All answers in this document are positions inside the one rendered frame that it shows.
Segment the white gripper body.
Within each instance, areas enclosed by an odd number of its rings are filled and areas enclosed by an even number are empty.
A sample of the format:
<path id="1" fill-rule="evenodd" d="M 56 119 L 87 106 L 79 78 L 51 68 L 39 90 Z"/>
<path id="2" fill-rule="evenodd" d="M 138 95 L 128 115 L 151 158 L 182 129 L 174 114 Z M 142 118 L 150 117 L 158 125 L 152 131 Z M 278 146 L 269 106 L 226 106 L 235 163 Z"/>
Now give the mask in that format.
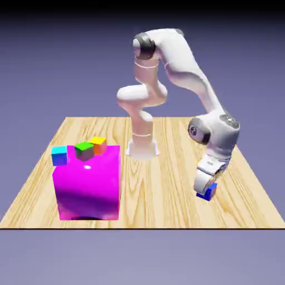
<path id="1" fill-rule="evenodd" d="M 215 182 L 215 176 L 212 176 L 198 169 L 194 180 L 194 190 L 197 193 L 205 193 L 205 191 L 211 186 L 213 182 Z"/>

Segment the large magenta box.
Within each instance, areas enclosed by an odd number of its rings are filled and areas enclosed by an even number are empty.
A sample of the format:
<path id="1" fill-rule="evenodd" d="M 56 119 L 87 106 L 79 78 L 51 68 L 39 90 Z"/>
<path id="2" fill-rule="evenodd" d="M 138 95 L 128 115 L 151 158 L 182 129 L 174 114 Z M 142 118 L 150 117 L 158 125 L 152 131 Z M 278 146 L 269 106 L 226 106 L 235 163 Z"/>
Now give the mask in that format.
<path id="1" fill-rule="evenodd" d="M 118 220 L 121 198 L 120 146 L 108 145 L 87 161 L 67 147 L 68 163 L 52 174 L 60 220 Z"/>

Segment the small yellow cube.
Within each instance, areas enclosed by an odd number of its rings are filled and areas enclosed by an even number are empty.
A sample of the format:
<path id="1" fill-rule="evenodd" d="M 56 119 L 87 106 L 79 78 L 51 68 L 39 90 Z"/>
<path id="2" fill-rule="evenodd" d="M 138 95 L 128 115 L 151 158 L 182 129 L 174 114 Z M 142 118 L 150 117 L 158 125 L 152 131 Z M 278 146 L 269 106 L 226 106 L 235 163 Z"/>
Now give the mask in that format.
<path id="1" fill-rule="evenodd" d="M 106 138 L 103 137 L 93 137 L 89 143 L 91 143 L 94 147 L 94 154 L 95 155 L 102 155 L 107 147 Z"/>

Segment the small green cube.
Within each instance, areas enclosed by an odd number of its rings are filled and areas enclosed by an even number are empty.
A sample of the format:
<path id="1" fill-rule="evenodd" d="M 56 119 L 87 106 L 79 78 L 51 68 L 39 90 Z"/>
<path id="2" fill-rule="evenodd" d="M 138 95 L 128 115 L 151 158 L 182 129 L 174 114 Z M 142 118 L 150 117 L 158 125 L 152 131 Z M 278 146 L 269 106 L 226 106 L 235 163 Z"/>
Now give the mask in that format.
<path id="1" fill-rule="evenodd" d="M 75 155 L 81 161 L 87 161 L 94 156 L 94 145 L 84 141 L 75 145 Z"/>

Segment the small blue cube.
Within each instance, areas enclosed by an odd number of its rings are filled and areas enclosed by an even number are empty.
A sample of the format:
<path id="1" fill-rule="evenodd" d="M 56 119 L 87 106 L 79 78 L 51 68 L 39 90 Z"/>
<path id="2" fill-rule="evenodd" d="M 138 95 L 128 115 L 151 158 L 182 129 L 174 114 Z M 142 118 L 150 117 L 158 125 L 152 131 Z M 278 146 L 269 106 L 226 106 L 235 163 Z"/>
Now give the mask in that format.
<path id="1" fill-rule="evenodd" d="M 212 199 L 212 197 L 215 195 L 217 189 L 217 183 L 212 183 L 207 190 L 205 191 L 205 193 L 202 195 L 200 193 L 196 193 L 196 196 L 204 199 L 206 201 L 210 201 Z"/>

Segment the small cyan cube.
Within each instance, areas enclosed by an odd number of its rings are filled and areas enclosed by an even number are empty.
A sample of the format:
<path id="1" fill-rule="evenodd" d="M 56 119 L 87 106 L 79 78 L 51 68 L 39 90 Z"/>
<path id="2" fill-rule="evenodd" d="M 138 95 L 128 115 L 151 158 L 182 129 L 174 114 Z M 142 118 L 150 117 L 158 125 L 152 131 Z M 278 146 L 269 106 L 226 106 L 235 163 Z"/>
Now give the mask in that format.
<path id="1" fill-rule="evenodd" d="M 67 164 L 67 146 L 54 146 L 51 150 L 53 166 Z"/>

